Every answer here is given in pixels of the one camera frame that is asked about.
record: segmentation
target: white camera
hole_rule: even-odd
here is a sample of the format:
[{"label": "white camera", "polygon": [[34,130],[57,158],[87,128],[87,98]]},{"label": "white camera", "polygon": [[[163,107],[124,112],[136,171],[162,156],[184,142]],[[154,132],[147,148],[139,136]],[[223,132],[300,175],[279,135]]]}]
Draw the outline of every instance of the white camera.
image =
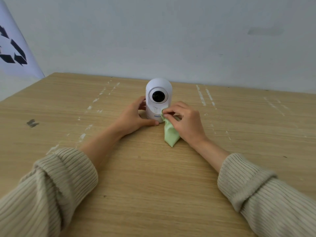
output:
[{"label": "white camera", "polygon": [[155,119],[162,123],[161,111],[170,107],[172,99],[172,85],[166,79],[156,78],[146,86],[146,114],[147,119]]}]

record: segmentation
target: wood grain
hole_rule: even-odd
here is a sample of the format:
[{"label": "wood grain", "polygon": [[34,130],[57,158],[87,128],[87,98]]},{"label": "wood grain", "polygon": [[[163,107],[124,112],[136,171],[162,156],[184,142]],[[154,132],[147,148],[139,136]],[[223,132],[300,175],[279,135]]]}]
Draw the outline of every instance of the wood grain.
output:
[{"label": "wood grain", "polygon": [[[51,148],[79,147],[106,128],[145,94],[147,82],[54,73],[0,102],[0,196]],[[316,95],[172,85],[173,102],[198,109],[211,139],[316,198]],[[29,127],[31,119],[39,125]],[[113,148],[98,186],[64,236],[252,235],[218,190],[217,174],[207,162],[183,140],[171,148],[163,136],[163,124],[143,128]]]}]

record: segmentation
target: green cloth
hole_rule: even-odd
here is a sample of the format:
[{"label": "green cloth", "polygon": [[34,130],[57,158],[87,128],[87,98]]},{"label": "green cloth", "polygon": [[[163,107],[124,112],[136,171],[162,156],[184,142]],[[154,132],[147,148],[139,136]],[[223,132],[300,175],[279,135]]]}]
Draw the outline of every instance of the green cloth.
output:
[{"label": "green cloth", "polygon": [[162,120],[165,122],[165,142],[167,142],[171,147],[174,146],[175,143],[180,139],[179,132],[176,131],[176,129],[173,127],[171,122],[164,118],[163,114],[161,113]]}]

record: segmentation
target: left hand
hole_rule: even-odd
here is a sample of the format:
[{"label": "left hand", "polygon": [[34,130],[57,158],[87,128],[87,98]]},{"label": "left hand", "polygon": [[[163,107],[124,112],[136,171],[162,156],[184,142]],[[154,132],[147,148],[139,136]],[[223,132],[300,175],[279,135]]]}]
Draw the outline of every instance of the left hand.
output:
[{"label": "left hand", "polygon": [[126,107],[115,123],[113,123],[115,128],[118,128],[122,135],[128,135],[143,126],[159,125],[159,122],[156,120],[142,119],[140,117],[138,110],[146,110],[145,99],[145,96],[139,97],[136,101]]}]

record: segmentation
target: beige sweater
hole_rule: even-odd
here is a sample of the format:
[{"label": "beige sweater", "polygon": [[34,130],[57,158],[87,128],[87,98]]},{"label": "beige sweater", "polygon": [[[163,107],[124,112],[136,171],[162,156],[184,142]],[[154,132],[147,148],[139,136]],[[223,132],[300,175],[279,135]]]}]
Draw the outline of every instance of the beige sweater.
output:
[{"label": "beige sweater", "polygon": [[[64,148],[38,160],[0,200],[0,236],[59,236],[97,185],[89,158]],[[316,236],[316,204],[240,154],[224,161],[218,187],[259,236]]]}]

